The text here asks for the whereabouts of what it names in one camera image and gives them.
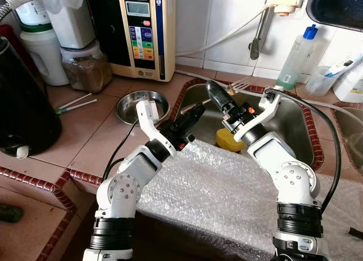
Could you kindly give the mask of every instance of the black pot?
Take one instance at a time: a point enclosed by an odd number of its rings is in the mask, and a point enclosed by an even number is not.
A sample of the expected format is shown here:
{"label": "black pot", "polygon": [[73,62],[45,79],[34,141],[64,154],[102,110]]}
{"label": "black pot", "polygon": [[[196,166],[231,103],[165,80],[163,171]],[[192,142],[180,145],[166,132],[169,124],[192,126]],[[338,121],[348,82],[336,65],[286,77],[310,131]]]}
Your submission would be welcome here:
{"label": "black pot", "polygon": [[0,151],[16,156],[28,146],[35,155],[62,131],[55,110],[5,37],[0,37]]}

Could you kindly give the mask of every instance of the metal bowl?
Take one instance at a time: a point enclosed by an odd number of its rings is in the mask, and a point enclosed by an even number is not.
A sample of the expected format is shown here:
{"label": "metal bowl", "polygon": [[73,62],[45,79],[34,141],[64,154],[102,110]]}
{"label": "metal bowl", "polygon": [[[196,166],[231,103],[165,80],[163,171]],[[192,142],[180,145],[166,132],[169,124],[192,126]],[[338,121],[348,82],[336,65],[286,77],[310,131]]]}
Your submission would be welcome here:
{"label": "metal bowl", "polygon": [[125,95],[117,104],[116,114],[123,122],[133,124],[137,117],[136,104],[142,100],[154,100],[157,105],[159,122],[169,113],[170,105],[162,94],[154,91],[136,91]]}

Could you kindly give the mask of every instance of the plastic cup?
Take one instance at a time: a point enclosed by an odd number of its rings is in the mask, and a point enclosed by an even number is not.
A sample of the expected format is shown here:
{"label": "plastic cup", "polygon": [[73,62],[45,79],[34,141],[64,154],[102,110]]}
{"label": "plastic cup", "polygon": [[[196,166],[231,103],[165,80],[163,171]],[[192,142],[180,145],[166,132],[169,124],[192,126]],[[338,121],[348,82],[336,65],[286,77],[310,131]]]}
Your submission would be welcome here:
{"label": "plastic cup", "polygon": [[313,96],[323,96],[329,91],[331,86],[333,86],[338,77],[325,77],[324,75],[328,69],[329,66],[318,66],[315,68],[313,74],[305,86],[305,89],[309,94]]}

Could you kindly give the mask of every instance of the yellow sponge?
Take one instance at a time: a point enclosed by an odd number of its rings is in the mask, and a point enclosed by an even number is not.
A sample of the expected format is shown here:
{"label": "yellow sponge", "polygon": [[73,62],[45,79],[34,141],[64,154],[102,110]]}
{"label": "yellow sponge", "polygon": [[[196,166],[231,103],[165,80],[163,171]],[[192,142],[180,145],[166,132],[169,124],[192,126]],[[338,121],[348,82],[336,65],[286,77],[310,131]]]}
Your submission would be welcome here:
{"label": "yellow sponge", "polygon": [[244,148],[244,143],[234,141],[233,134],[226,128],[217,131],[216,141],[218,146],[231,152],[238,152]]}

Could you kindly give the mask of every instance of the white robotic arm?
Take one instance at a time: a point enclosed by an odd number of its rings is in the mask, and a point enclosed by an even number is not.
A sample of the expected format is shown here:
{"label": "white robotic arm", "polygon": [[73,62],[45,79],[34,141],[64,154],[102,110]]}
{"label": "white robotic arm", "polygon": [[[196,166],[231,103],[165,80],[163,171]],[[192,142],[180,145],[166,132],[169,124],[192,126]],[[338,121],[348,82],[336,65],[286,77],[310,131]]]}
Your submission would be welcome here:
{"label": "white robotic arm", "polygon": [[162,123],[159,130],[155,102],[141,101],[137,113],[141,129],[150,141],[139,146],[120,165],[117,173],[106,179],[97,191],[99,209],[95,213],[94,233],[83,261],[132,260],[131,231],[143,187],[162,168],[162,162],[195,138],[187,132],[203,114],[198,106],[175,122]]}
{"label": "white robotic arm", "polygon": [[297,160],[292,149],[262,124],[274,117],[280,95],[265,94],[264,111],[257,115],[244,103],[238,106],[215,82],[207,82],[209,97],[224,113],[223,125],[243,141],[249,155],[271,176],[278,190],[278,231],[273,236],[274,261],[331,261],[321,226],[322,204],[315,200],[320,185],[313,170]]}
{"label": "white robotic arm", "polygon": [[[263,127],[275,115],[280,96],[262,97],[259,106],[264,112],[257,115],[247,103],[238,106],[216,83],[207,82],[206,86],[209,97],[225,115],[224,126],[248,146],[249,155],[269,173],[278,189],[278,231],[272,239],[276,248],[272,261],[331,261],[328,243],[323,239],[322,205],[315,200],[319,181],[310,166],[297,160],[275,132]],[[153,124],[157,115],[152,103],[139,102],[137,111],[150,141],[130,154],[117,173],[99,187],[94,234],[83,261],[132,260],[131,229],[142,188],[168,156],[194,140],[187,136],[187,130],[203,114],[204,106],[197,105],[175,122],[163,123],[160,130]]]}

